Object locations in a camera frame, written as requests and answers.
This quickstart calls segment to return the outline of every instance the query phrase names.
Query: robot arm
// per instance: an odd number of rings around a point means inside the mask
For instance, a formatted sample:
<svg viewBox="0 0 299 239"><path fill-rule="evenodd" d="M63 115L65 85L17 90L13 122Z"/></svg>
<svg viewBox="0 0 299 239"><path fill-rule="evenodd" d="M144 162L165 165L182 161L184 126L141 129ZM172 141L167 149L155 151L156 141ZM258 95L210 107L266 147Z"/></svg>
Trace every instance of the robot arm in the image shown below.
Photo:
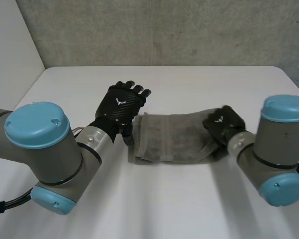
<svg viewBox="0 0 299 239"><path fill-rule="evenodd" d="M229 106L203 124L270 205L286 206L299 199L299 96L268 97L257 135L245 131L243 120Z"/></svg>
<svg viewBox="0 0 299 239"><path fill-rule="evenodd" d="M95 120L76 138L56 104L38 102L14 112L0 110L0 158L31 168L39 180L31 191L36 203L68 214L106 160L116 135L121 133L125 142L133 143L132 119L151 94L139 85L131 89L133 85L127 81L111 86Z"/></svg>

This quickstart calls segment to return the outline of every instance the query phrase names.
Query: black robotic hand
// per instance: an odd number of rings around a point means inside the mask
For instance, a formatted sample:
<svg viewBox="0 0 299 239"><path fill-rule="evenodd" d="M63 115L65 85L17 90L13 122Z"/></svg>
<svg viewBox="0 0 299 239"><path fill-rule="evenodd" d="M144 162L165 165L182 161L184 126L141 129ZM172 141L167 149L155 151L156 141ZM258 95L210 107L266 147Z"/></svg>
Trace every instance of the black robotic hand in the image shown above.
<svg viewBox="0 0 299 239"><path fill-rule="evenodd" d="M244 120L227 105L209 114L203 125L221 148L226 148L233 136L246 129Z"/></svg>
<svg viewBox="0 0 299 239"><path fill-rule="evenodd" d="M91 125L106 132L112 141L118 133L121 133L123 138L132 135L132 119L145 104L146 97L151 94L151 90L143 90L140 85L131 89L133 85L133 81L125 84L118 81L110 86L96 110L95 121Z"/></svg>

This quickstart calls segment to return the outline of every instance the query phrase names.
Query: blue end cap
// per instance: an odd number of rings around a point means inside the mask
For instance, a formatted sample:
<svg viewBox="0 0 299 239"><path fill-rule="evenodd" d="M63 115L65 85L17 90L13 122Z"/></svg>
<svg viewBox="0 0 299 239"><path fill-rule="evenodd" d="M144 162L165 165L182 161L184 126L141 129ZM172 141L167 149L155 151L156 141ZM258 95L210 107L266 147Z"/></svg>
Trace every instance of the blue end cap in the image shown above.
<svg viewBox="0 0 299 239"><path fill-rule="evenodd" d="M61 215L67 215L76 206L76 202L50 190L34 186L31 198L40 206Z"/></svg>
<svg viewBox="0 0 299 239"><path fill-rule="evenodd" d="M263 118L273 122L299 122L299 96L270 96L264 102L261 115Z"/></svg>
<svg viewBox="0 0 299 239"><path fill-rule="evenodd" d="M259 194L272 206L287 206L299 200L299 174L272 177L259 188Z"/></svg>
<svg viewBox="0 0 299 239"><path fill-rule="evenodd" d="M12 112L4 128L13 144L21 148L42 149L64 139L70 130L70 122L60 106L36 102Z"/></svg>

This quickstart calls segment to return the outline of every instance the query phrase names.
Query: table surface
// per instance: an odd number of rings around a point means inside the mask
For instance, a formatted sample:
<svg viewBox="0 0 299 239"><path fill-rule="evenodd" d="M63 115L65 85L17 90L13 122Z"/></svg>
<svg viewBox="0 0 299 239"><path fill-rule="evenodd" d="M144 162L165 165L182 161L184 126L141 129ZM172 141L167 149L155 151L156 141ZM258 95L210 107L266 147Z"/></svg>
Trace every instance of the table surface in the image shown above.
<svg viewBox="0 0 299 239"><path fill-rule="evenodd" d="M89 124L107 88L133 80L152 90L140 114L182 114L228 104L257 130L264 99L299 95L276 67L54 67L18 106L59 104L72 128ZM21 164L0 160L0 200L11 200L37 179ZM75 209L67 216L30 201L0 215L0 239L299 239L299 201L269 206L234 159L212 164L134 165L117 137Z"/></svg>

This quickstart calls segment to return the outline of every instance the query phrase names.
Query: folded towel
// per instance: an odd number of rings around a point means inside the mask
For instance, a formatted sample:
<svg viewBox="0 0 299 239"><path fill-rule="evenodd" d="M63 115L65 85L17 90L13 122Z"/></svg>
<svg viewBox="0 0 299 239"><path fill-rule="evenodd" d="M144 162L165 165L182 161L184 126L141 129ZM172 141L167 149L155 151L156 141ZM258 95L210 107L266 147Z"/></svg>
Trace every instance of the folded towel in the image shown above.
<svg viewBox="0 0 299 239"><path fill-rule="evenodd" d="M203 120L215 109L183 115L149 115L135 117L134 149L129 162L197 163L213 160L218 145L203 127Z"/></svg>

